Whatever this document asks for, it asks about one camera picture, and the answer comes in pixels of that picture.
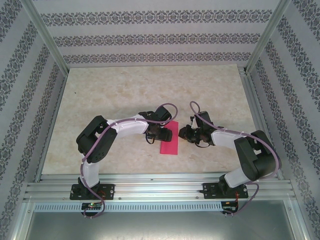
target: beige floor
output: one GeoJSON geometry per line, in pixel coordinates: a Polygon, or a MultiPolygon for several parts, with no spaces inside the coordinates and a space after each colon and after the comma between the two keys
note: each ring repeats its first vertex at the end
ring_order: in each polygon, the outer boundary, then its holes
{"type": "MultiPolygon", "coordinates": [[[[76,138],[97,115],[127,118],[170,102],[179,109],[182,128],[193,115],[191,100],[218,126],[255,130],[236,65],[72,68],[42,173],[79,174],[76,138]]],[[[162,155],[160,142],[147,144],[143,134],[116,139],[100,173],[225,172],[240,165],[228,148],[198,148],[181,138],[178,144],[178,155],[162,155]]]]}

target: black mounting plate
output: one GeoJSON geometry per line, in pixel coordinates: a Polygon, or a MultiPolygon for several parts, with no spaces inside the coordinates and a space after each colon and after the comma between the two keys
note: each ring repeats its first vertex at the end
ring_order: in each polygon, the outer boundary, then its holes
{"type": "Polygon", "coordinates": [[[204,199],[235,199],[238,193],[239,199],[247,199],[249,197],[246,185],[242,184],[235,188],[231,188],[227,194],[223,194],[218,186],[218,182],[205,182],[202,184],[204,199]]]}
{"type": "MultiPolygon", "coordinates": [[[[73,184],[70,192],[70,200],[98,200],[96,196],[94,196],[88,189],[86,190],[86,194],[83,193],[83,185],[82,184],[73,184]]],[[[99,184],[97,190],[94,191],[104,200],[113,200],[115,195],[115,185],[114,184],[99,184]]]]}

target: purple cable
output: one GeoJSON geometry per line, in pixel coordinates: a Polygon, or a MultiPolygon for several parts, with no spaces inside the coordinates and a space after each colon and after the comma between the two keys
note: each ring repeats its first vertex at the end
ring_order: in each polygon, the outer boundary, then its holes
{"type": "MultiPolygon", "coordinates": [[[[193,111],[193,113],[199,118],[201,119],[202,121],[204,121],[206,124],[208,124],[209,126],[217,129],[217,130],[220,130],[220,131],[224,131],[224,132],[227,132],[227,133],[232,133],[232,134],[240,134],[240,135],[243,135],[243,136],[246,136],[246,137],[249,137],[249,138],[252,138],[254,140],[256,140],[257,142],[260,142],[261,144],[263,144],[270,152],[271,154],[273,155],[274,157],[274,161],[275,161],[275,168],[274,168],[274,171],[273,173],[269,174],[268,176],[264,176],[264,177],[261,177],[260,179],[268,179],[268,178],[271,178],[273,177],[274,174],[276,174],[279,170],[279,159],[278,159],[278,156],[276,154],[276,152],[272,149],[272,147],[270,147],[265,141],[261,140],[260,138],[256,137],[256,136],[252,136],[251,134],[248,134],[248,133],[244,133],[244,132],[239,132],[239,131],[233,131],[233,130],[228,130],[227,128],[219,128],[215,125],[213,125],[212,123],[208,122],[207,120],[203,119],[198,113],[200,112],[200,106],[197,102],[195,101],[191,101],[190,102],[190,108],[191,110],[193,111]],[[197,107],[198,107],[198,112],[195,111],[195,109],[192,107],[192,104],[195,104],[197,107]]],[[[255,198],[255,196],[257,195],[258,191],[259,191],[259,185],[255,182],[252,182],[252,181],[249,181],[246,183],[247,185],[256,185],[256,191],[255,193],[252,195],[252,197],[244,204],[244,206],[237,212],[235,213],[231,213],[230,211],[228,210],[224,210],[225,212],[227,213],[230,213],[232,216],[233,215],[236,215],[238,213],[240,213],[243,209],[245,209],[248,204],[255,198]]]]}
{"type": "Polygon", "coordinates": [[[153,124],[167,124],[169,122],[171,122],[172,120],[174,120],[177,115],[178,115],[178,108],[176,107],[176,105],[172,104],[172,103],[164,103],[162,105],[160,105],[158,108],[160,107],[163,107],[163,106],[166,106],[166,105],[170,105],[170,106],[173,106],[175,108],[175,115],[169,119],[169,120],[166,120],[166,121],[154,121],[154,120],[147,120],[147,119],[144,119],[144,118],[126,118],[126,119],[121,119],[121,120],[118,120],[118,121],[115,121],[113,123],[111,123],[109,126],[107,126],[103,132],[100,134],[100,136],[98,137],[98,139],[95,141],[95,143],[93,144],[93,146],[91,147],[91,149],[88,151],[88,153],[85,155],[85,157],[82,159],[82,163],[81,163],[81,167],[80,167],[80,173],[81,173],[81,178],[82,178],[82,181],[83,181],[83,184],[85,185],[85,187],[94,195],[96,196],[99,200],[101,200],[102,204],[103,204],[103,209],[101,212],[98,212],[96,215],[94,216],[87,216],[86,215],[86,211],[88,208],[86,208],[84,211],[83,211],[83,215],[86,219],[93,219],[93,218],[96,218],[98,216],[100,216],[101,214],[104,213],[104,211],[106,210],[106,203],[105,201],[103,200],[102,197],[100,197],[98,194],[96,194],[87,184],[86,180],[85,180],[85,176],[84,176],[84,163],[85,161],[87,160],[87,158],[90,156],[90,154],[95,150],[96,146],[98,145],[98,143],[100,142],[101,138],[104,136],[104,134],[108,131],[108,129],[110,129],[112,126],[116,125],[116,124],[119,124],[119,123],[123,123],[123,122],[127,122],[127,121],[142,121],[142,122],[147,122],[147,123],[153,123],[153,124]]]}

